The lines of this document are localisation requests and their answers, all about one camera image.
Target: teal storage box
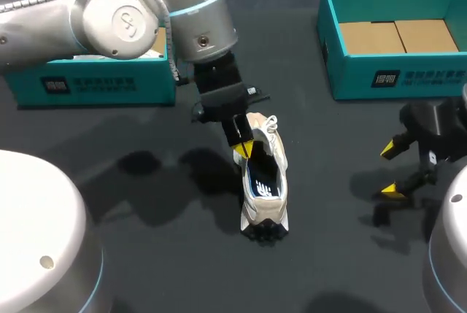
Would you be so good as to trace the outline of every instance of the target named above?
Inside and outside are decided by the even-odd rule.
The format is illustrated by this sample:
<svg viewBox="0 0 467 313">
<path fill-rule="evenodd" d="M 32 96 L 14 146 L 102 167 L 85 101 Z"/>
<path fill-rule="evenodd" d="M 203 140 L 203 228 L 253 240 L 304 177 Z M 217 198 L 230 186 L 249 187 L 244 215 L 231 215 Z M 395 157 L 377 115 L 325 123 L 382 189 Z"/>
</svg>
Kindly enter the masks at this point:
<svg viewBox="0 0 467 313">
<path fill-rule="evenodd" d="M 175 81 L 163 28 L 156 45 L 159 58 L 51 61 L 6 74 L 5 80 L 20 107 L 172 105 Z"/>
<path fill-rule="evenodd" d="M 459 96 L 467 0 L 320 0 L 317 32 L 335 99 Z"/>
</svg>

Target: sneaker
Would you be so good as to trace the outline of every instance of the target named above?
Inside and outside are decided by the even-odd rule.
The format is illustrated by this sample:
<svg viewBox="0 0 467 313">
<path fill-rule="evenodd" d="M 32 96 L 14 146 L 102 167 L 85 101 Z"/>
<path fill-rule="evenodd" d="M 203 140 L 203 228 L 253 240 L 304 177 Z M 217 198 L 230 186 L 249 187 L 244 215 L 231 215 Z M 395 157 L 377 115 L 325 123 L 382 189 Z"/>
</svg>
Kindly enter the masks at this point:
<svg viewBox="0 0 467 313">
<path fill-rule="evenodd" d="M 287 158 L 277 133 L 277 118 L 247 114 L 254 142 L 249 159 L 233 152 L 242 169 L 244 202 L 240 228 L 249 237 L 281 238 L 289 231 L 287 216 Z"/>
</svg>

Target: white cylindrical base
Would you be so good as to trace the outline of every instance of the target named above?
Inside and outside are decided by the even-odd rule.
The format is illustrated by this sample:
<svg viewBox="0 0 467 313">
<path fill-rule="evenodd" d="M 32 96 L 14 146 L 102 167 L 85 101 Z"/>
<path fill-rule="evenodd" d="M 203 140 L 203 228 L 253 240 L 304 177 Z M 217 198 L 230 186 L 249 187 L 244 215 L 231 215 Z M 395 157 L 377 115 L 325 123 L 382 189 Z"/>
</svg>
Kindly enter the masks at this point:
<svg viewBox="0 0 467 313">
<path fill-rule="evenodd" d="M 423 291 L 432 313 L 467 312 L 467 167 L 449 187 L 431 234 Z"/>
<path fill-rule="evenodd" d="M 107 313 L 107 262 L 73 182 L 0 150 L 0 312 Z"/>
</svg>

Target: dark gray table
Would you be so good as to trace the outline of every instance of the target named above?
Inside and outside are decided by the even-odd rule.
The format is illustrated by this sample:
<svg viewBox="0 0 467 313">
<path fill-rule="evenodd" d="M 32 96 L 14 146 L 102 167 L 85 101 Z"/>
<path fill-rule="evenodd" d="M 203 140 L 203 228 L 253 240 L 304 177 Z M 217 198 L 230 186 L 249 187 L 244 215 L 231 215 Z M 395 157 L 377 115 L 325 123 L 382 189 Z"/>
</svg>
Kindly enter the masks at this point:
<svg viewBox="0 0 467 313">
<path fill-rule="evenodd" d="M 76 182 L 99 216 L 117 313 L 425 312 L 422 214 L 368 225 L 370 194 L 417 162 L 379 156 L 402 103 L 331 98 L 315 15 L 233 14 L 244 80 L 272 96 L 252 110 L 278 117 L 290 165 L 290 235 L 273 247 L 239 234 L 239 177 L 220 127 L 190 123 L 195 88 L 174 108 L 17 111 L 0 82 L 0 147 Z M 442 196 L 452 173 L 426 193 Z"/>
</svg>

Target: shoe insole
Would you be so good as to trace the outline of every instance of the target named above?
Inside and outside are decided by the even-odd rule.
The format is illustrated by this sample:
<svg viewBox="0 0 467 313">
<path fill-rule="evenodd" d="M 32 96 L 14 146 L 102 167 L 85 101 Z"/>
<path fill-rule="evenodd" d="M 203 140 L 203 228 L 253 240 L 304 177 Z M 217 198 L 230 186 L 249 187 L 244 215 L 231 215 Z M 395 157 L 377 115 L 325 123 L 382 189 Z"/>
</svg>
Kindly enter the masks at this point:
<svg viewBox="0 0 467 313">
<path fill-rule="evenodd" d="M 247 162 L 250 186 L 254 196 L 279 196 L 277 164 L 264 150 L 262 142 L 254 142 Z"/>
</svg>

